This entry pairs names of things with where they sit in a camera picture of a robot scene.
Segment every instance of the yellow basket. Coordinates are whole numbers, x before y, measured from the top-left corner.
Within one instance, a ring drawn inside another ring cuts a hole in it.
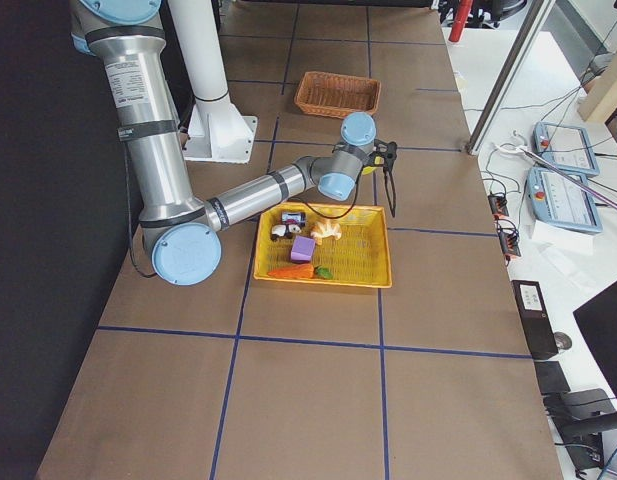
[[[345,118],[353,112],[372,115],[379,106],[378,80],[326,72],[306,72],[295,104],[308,115]]]
[[[346,205],[311,204],[311,206],[328,216],[341,215],[348,209]],[[293,265],[290,262],[293,240],[284,237],[276,241],[271,239],[272,227],[281,223],[282,212],[306,214],[306,226],[302,228],[300,234],[306,237],[310,236],[310,229],[315,222],[323,220],[302,203],[282,203],[263,213],[257,231],[253,274],[256,279],[373,288],[388,288],[392,285],[383,207],[354,207],[344,218],[336,220],[341,226],[341,238],[339,240],[333,237],[324,238],[322,244],[315,247],[311,263],[315,267],[328,268],[333,275],[332,280],[268,276],[268,272],[275,268]]]

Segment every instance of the white sticker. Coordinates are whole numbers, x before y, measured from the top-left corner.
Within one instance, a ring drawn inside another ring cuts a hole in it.
[[[117,108],[150,102],[138,60],[111,63],[106,66],[106,75]]]
[[[543,310],[537,287],[534,285],[519,285],[519,291],[526,310],[536,310],[539,312]]]

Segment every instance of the blue cable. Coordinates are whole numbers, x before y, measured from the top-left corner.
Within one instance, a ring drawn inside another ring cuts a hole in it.
[[[597,477],[597,480],[601,480],[601,478],[606,474],[606,472],[608,472],[608,469],[610,468],[610,464],[612,463],[613,459],[616,456],[617,456],[617,448],[615,448],[615,451],[612,452],[612,455],[610,455],[610,458],[606,462],[606,465],[604,466],[604,468],[601,470],[601,473]]]

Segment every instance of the red cylinder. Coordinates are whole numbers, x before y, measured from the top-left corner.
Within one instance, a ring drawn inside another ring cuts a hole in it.
[[[459,2],[459,8],[457,8],[457,13],[454,15],[454,20],[452,22],[450,37],[448,37],[448,40],[451,42],[456,43],[461,38],[461,32],[464,31],[464,26],[466,25],[466,20],[468,20],[468,14],[471,8],[472,0],[461,0]]]

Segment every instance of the purple block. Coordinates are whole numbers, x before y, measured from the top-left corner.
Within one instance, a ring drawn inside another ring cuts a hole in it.
[[[315,251],[315,241],[312,238],[297,235],[290,251],[291,262],[309,262]]]

